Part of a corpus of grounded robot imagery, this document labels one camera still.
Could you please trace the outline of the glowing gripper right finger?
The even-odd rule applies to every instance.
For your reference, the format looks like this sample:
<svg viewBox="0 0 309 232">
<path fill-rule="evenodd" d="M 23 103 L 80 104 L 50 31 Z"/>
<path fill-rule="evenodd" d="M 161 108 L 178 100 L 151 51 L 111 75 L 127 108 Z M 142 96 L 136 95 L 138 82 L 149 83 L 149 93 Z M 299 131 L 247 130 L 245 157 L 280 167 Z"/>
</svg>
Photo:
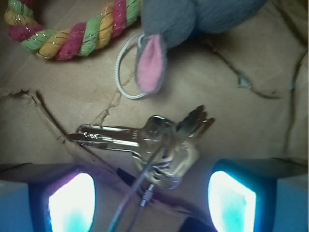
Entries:
<svg viewBox="0 0 309 232">
<path fill-rule="evenodd" d="M 273 159 L 221 159 L 208 183 L 208 206 L 219 232 L 271 232 L 276 178 Z"/>
</svg>

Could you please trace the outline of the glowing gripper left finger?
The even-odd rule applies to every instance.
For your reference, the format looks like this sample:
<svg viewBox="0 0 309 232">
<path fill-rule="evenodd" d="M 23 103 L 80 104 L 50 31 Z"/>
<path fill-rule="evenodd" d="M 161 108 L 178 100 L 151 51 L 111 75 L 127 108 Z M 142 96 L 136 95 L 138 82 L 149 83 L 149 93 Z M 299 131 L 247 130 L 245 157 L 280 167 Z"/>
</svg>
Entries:
<svg viewBox="0 0 309 232">
<path fill-rule="evenodd" d="M 36 232 L 88 232 L 96 210 L 96 183 L 80 165 L 39 165 L 29 184 Z"/>
</svg>

